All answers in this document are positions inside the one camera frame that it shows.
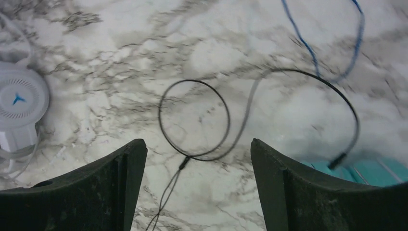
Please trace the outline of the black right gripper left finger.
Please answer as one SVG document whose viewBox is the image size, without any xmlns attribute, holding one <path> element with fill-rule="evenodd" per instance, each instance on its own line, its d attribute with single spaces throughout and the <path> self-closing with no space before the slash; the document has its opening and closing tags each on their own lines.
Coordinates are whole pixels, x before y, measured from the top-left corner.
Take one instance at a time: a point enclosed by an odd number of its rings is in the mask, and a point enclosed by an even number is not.
<svg viewBox="0 0 408 231">
<path fill-rule="evenodd" d="M 142 139 L 30 188 L 0 193 L 3 231 L 128 231 L 147 157 Z"/>
</svg>

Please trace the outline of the white grey over-ear headphones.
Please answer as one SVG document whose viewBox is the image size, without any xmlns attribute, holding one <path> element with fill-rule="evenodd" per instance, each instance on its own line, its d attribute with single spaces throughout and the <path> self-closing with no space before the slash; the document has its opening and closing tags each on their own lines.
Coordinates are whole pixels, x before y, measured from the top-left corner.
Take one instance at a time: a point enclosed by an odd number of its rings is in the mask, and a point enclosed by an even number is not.
<svg viewBox="0 0 408 231">
<path fill-rule="evenodd" d="M 26 58 L 16 63 L 0 63 L 0 170 L 2 180 L 12 181 L 30 164 L 40 143 L 39 121 L 50 104 L 49 87 L 43 77 L 29 69 L 33 47 L 18 25 L 4 14 L 5 25 L 28 45 Z"/>
</svg>

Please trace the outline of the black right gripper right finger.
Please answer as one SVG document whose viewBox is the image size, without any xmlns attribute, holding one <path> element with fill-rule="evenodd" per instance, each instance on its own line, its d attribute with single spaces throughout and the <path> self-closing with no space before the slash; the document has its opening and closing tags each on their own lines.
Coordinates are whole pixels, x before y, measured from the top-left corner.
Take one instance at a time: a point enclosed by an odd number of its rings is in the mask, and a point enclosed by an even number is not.
<svg viewBox="0 0 408 231">
<path fill-rule="evenodd" d="M 268 231 L 405 231 L 408 185 L 343 180 L 251 143 L 259 200 Z"/>
</svg>

